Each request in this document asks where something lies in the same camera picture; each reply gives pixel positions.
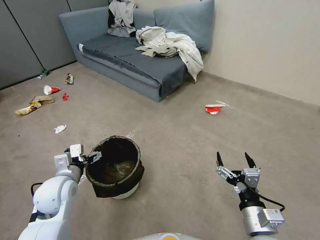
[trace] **plastic bottle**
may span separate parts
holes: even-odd
[[[50,74],[50,71],[48,69],[44,69],[41,74],[38,76],[38,79],[42,79]]]

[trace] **sofa cushion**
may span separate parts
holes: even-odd
[[[139,8],[135,8],[133,10],[133,22],[137,30],[140,30],[145,26],[150,26],[150,27],[156,26],[154,13],[150,11],[145,11]]]
[[[160,83],[161,96],[176,89],[190,76],[186,65],[178,55],[171,58],[144,56],[141,51],[135,50],[140,46],[135,38],[104,34],[81,44],[85,55],[107,60],[146,77],[150,79],[150,85]]]
[[[197,48],[208,52],[212,44],[214,0],[154,10],[156,25],[167,32],[183,33]]]

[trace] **gray wall panel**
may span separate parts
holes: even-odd
[[[0,1],[0,88],[35,76],[42,67],[8,8]]]
[[[68,0],[71,11],[108,6],[108,0]]]
[[[5,0],[45,68],[75,61],[60,13],[70,12],[66,0]]]

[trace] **sofa backrest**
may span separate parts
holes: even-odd
[[[154,10],[156,25],[166,32],[183,33],[195,41],[197,48],[208,52],[212,44],[214,0]]]
[[[133,22],[134,22],[134,27],[137,30],[140,30],[141,28],[146,26],[150,26],[150,27],[156,26],[156,20],[153,12],[145,11],[139,8],[135,8],[133,10]]]

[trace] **black cable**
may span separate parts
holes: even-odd
[[[30,189],[30,191],[31,191],[31,195],[32,195],[32,197],[34,196],[34,191],[33,191],[33,187],[34,186],[36,186],[36,185],[41,185],[42,183],[34,183],[34,184],[32,184],[31,185],[31,189]]]
[[[260,198],[262,198],[262,199],[264,199],[264,200],[266,200],[266,201],[268,201],[268,202],[271,202],[271,203],[273,203],[273,204],[275,204],[275,205],[278,205],[278,206],[282,207],[282,208],[280,209],[280,212],[282,212],[283,210],[286,209],[286,207],[285,207],[283,204],[278,203],[278,202],[276,202],[276,201],[273,201],[273,200],[271,200],[271,199],[269,199],[269,198],[266,198],[266,197],[260,195],[259,193],[257,193],[255,190],[253,190],[253,189],[252,189],[248,184],[246,184],[245,182],[243,182],[243,184],[244,184],[247,188],[249,188],[253,193],[255,193],[256,195],[258,195]]]

